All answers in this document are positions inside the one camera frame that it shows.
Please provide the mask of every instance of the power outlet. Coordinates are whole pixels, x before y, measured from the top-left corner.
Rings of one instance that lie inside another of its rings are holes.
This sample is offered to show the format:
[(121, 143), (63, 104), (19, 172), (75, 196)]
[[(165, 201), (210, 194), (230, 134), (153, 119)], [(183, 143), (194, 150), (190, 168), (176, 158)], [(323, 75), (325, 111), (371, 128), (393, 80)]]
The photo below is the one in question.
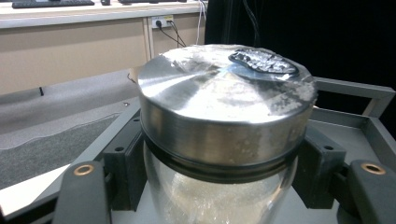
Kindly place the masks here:
[(157, 21), (160, 21), (163, 27), (171, 26), (169, 21), (173, 21), (173, 15), (151, 17), (152, 29), (160, 28), (157, 26)]

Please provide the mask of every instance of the brass screw hole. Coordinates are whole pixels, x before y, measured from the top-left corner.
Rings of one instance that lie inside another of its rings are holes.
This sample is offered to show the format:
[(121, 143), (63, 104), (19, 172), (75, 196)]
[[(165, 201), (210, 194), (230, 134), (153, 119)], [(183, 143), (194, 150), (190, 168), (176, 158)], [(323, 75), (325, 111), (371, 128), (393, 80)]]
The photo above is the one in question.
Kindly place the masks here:
[(327, 150), (333, 150), (334, 148), (331, 146), (324, 146), (324, 148), (326, 148)]
[(115, 151), (123, 151), (123, 147), (116, 147)]
[(386, 173), (386, 171), (384, 170), (384, 168), (371, 164), (371, 163), (364, 163), (361, 165), (361, 168), (363, 168), (363, 170), (375, 174), (375, 175), (384, 175)]
[(75, 175), (87, 175), (92, 171), (93, 171), (92, 165), (80, 165), (78, 168), (76, 168), (74, 174)]

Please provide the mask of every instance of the metal cap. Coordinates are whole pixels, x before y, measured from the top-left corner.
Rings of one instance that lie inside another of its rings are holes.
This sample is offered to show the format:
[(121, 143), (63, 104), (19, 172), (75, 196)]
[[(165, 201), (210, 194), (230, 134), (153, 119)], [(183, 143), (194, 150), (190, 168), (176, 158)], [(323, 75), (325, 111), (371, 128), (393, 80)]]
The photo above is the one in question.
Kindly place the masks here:
[(244, 46), (172, 49), (145, 65), (138, 84), (150, 141), (172, 157), (209, 166), (289, 155), (317, 98), (303, 66)]

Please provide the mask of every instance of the dark curtain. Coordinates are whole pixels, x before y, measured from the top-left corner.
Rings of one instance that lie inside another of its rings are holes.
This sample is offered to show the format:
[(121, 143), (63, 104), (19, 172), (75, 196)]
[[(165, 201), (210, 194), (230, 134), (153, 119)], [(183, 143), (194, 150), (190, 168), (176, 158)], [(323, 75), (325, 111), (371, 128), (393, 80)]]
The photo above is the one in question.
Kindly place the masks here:
[[(259, 22), (260, 47), (303, 64), (315, 77), (396, 90), (396, 5), (391, 1), (247, 2)], [(228, 1), (209, 1), (206, 44), (221, 43), (227, 4)], [(253, 46), (253, 27), (243, 4), (233, 8), (232, 13), (237, 15), (232, 43)], [(361, 114), (368, 102), (365, 98), (320, 92), (317, 105)], [(393, 100), (380, 118), (393, 137), (395, 108)]]

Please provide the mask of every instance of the gray metal frame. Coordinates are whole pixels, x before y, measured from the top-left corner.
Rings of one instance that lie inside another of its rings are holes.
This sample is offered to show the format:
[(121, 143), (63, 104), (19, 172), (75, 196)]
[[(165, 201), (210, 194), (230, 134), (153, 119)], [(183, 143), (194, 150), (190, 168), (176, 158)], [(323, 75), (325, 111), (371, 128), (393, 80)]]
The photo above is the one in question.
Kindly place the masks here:
[(395, 91), (389, 87), (341, 81), (324, 77), (315, 77), (315, 80), (321, 91), (370, 98), (370, 104), (367, 105), (362, 114), (363, 116), (372, 118), (379, 118), (395, 95)]
[[(342, 147), (346, 148), (349, 161), (360, 159), (371, 159), (381, 161), (391, 169), (396, 171), (396, 143), (387, 129), (383, 126), (378, 117), (384, 112), (395, 91), (387, 87), (379, 87), (360, 83), (345, 82), (328, 78), (316, 77), (318, 88), (321, 91), (330, 91), (343, 93), (347, 95), (363, 96), (372, 99), (372, 102), (366, 108), (364, 114), (371, 115), (353, 115), (339, 111), (326, 109), (315, 109), (309, 123), (321, 132), (328, 135), (332, 140), (340, 142)], [(140, 104), (136, 99), (132, 102), (125, 112), (123, 112), (73, 163), (82, 161), (92, 161), (101, 154), (102, 150), (115, 137), (115, 135), (125, 126), (125, 124), (137, 113)], [(44, 192), (37, 198), (42, 199), (59, 190), (62, 183), (63, 175), (60, 175)], [(295, 209), (293, 205), (297, 199), (288, 197), (291, 208), (285, 206), (285, 211), (299, 211), (302, 216), (306, 213), (307, 218), (313, 216), (312, 211), (305, 211), (303, 208)], [(326, 216), (333, 217), (334, 211), (326, 212)]]

